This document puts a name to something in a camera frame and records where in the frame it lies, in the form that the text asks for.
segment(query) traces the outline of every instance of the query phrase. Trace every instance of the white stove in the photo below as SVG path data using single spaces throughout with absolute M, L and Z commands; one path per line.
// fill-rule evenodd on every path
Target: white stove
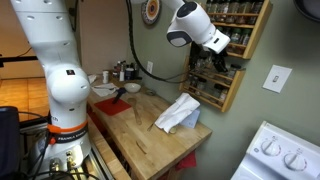
M 263 122 L 232 180 L 320 180 L 320 147 Z

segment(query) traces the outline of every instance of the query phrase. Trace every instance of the white bowl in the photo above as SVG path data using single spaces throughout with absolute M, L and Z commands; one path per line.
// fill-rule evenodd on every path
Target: white bowl
M 136 93 L 140 90 L 141 85 L 137 83 L 126 83 L 124 88 L 130 93 Z

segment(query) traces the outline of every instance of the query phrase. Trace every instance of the spice rack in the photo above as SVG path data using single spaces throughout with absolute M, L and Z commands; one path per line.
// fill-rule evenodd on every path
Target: spice rack
M 189 70 L 189 57 L 186 58 L 184 70 Z M 189 86 L 189 88 L 186 89 L 184 87 L 184 83 L 180 83 L 179 90 L 182 92 L 189 93 L 194 98 L 210 104 L 211 106 L 219 109 L 221 112 L 228 111 L 232 105 L 232 102 L 237 94 L 241 81 L 245 75 L 245 69 L 236 71 L 235 76 L 233 78 L 227 77 L 226 75 L 222 75 L 219 73 L 214 73 L 209 69 L 203 69 L 202 72 L 203 73 L 189 72 L 189 74 L 192 74 L 193 76 L 199 78 L 206 79 L 207 82 L 219 84 L 223 86 L 225 89 L 228 89 L 228 93 L 226 94 L 224 101 L 206 92 L 205 90 L 200 90 L 194 86 Z M 184 77 L 182 77 L 182 79 L 186 79 L 189 74 L 185 74 Z M 231 82 L 231 84 L 226 84 L 225 80 L 228 80 L 229 82 Z M 197 95 L 193 91 L 198 91 L 201 93 L 201 95 Z
M 272 10 L 272 4 L 271 4 L 270 0 L 264 0 L 259 14 L 253 14 L 253 13 L 208 13 L 208 15 L 210 17 L 216 16 L 216 15 L 257 17 L 256 23 L 254 25 L 249 25 L 249 24 L 238 25 L 238 24 L 213 22 L 213 24 L 216 27 L 221 26 L 221 27 L 252 29 L 249 42 L 246 46 L 241 45 L 241 44 L 235 44 L 235 43 L 228 44 L 228 47 L 233 46 L 233 47 L 236 47 L 236 48 L 243 50 L 243 53 L 241 53 L 241 54 L 228 52 L 229 56 L 239 57 L 239 58 L 243 58 L 243 59 L 251 59 L 251 57 L 255 51 L 255 48 L 259 42 L 259 39 L 260 39 L 261 34 L 263 32 L 263 29 L 267 23 L 267 20 L 271 14 L 271 10 Z

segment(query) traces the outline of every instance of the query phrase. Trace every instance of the butcher block counter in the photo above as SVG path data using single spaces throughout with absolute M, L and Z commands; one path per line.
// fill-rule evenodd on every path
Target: butcher block counter
M 118 87 L 123 87 L 123 83 L 117 81 L 113 83 Z M 99 84 L 101 81 L 97 80 L 92 86 Z M 109 116 L 94 105 L 113 98 L 116 94 L 100 97 L 91 91 L 88 103 L 138 179 L 161 177 L 208 139 L 212 133 L 200 122 L 194 129 L 179 125 L 174 134 L 167 134 L 156 125 L 153 125 L 148 131 L 148 127 L 170 107 L 170 103 L 159 96 L 147 95 L 145 88 L 138 93 L 125 93 L 120 98 L 125 102 L 128 98 L 137 99 L 136 108 L 141 117 L 141 125 L 136 123 L 132 107 Z

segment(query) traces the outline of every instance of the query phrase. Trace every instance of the white cloth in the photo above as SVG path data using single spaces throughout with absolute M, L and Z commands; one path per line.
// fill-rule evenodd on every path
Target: white cloth
M 156 120 L 155 125 L 165 132 L 169 133 L 170 129 L 183 121 L 200 103 L 193 99 L 188 93 L 182 93 L 167 110 L 165 110 Z
M 109 94 L 114 93 L 117 89 L 118 87 L 115 86 L 113 83 L 101 84 L 101 85 L 92 87 L 92 90 L 96 94 L 98 94 L 100 97 L 108 96 Z
M 89 83 L 92 84 L 97 79 L 97 76 L 94 75 L 94 74 L 93 75 L 89 75 L 88 79 L 89 79 Z

